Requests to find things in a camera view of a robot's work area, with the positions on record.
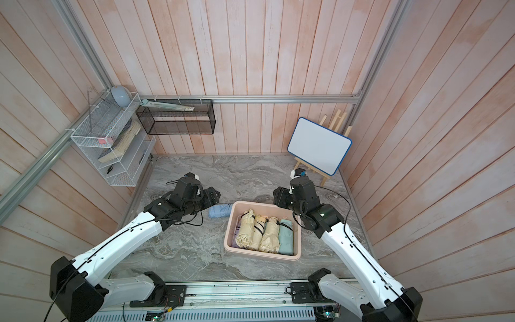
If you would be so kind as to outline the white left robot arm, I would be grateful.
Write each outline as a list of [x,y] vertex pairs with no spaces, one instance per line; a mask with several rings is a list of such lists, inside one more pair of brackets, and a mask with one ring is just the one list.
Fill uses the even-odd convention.
[[89,251],[69,260],[61,257],[51,266],[50,297],[67,321],[87,321],[104,307],[141,302],[165,306],[166,283],[154,272],[126,279],[107,279],[107,274],[146,241],[183,219],[217,205],[221,197],[215,188],[203,188],[193,173],[174,182],[175,187],[145,206],[125,227]]

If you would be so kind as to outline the beige striped umbrella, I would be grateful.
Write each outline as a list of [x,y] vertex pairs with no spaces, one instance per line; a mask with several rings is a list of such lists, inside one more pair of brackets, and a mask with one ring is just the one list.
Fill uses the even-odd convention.
[[263,238],[266,229],[267,218],[261,215],[255,215],[255,223],[253,226],[252,241],[249,245],[249,249],[258,250],[260,247],[261,240]]

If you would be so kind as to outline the lilac umbrella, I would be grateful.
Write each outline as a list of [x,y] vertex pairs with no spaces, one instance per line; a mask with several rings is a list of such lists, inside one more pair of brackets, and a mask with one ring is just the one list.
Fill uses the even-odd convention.
[[236,220],[234,221],[233,237],[232,237],[232,241],[231,241],[231,246],[232,246],[232,248],[238,248],[238,249],[240,249],[240,247],[239,247],[239,246],[238,246],[238,244],[237,244],[237,236],[238,236],[238,235],[239,235],[239,233],[240,233],[241,218],[242,218],[242,215],[241,215],[241,216],[238,216],[238,217],[236,218]]

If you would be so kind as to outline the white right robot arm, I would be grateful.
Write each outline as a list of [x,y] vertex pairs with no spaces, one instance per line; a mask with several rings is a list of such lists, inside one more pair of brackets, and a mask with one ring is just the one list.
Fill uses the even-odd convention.
[[288,188],[274,190],[274,204],[291,210],[296,223],[326,243],[359,283],[350,285],[322,268],[308,278],[310,298],[335,302],[362,321],[417,321],[421,294],[389,275],[355,237],[348,218],[320,202],[304,169],[294,169],[290,177]]

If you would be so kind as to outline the light blue umbrella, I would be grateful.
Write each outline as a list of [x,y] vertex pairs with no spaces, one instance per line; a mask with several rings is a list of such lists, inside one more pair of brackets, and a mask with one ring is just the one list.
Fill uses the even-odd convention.
[[211,219],[229,217],[232,211],[232,204],[213,205],[209,208],[208,216]]

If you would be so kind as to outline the pink plastic storage box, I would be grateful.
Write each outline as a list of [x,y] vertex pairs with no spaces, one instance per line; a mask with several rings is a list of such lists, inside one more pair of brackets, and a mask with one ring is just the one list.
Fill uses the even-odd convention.
[[[241,216],[252,209],[256,211],[260,215],[271,215],[275,216],[279,219],[287,219],[292,221],[292,229],[293,229],[293,255],[282,255],[282,254],[270,254],[253,250],[244,250],[241,248],[234,248],[232,246],[232,241],[234,237],[234,233],[236,231],[237,224],[240,222]],[[282,209],[277,207],[276,205],[270,205],[265,203],[255,203],[249,201],[236,201],[231,209],[231,214],[229,217],[229,223],[227,224],[227,229],[225,232],[225,239],[223,242],[224,248],[228,252],[232,252],[238,254],[240,256],[246,256],[250,258],[263,258],[267,260],[276,260],[276,261],[297,261],[300,259],[302,254],[302,241],[301,241],[301,228],[298,224],[295,223],[293,214],[291,211],[287,209]]]

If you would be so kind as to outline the cream umbrella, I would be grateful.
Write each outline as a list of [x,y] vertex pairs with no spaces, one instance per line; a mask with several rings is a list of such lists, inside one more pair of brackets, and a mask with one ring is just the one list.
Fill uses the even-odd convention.
[[271,217],[266,223],[266,228],[258,250],[260,252],[277,254],[280,248],[279,222],[277,217]]
[[240,221],[240,230],[236,236],[236,244],[239,248],[246,249],[252,243],[255,222],[256,215],[253,209],[250,209],[242,215]]

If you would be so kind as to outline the mint green umbrella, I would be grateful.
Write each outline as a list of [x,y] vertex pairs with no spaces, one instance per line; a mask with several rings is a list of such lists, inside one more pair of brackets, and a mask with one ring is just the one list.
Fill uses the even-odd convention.
[[287,219],[280,220],[279,223],[278,240],[280,248],[278,253],[281,255],[293,256],[294,255],[294,231],[292,221]]

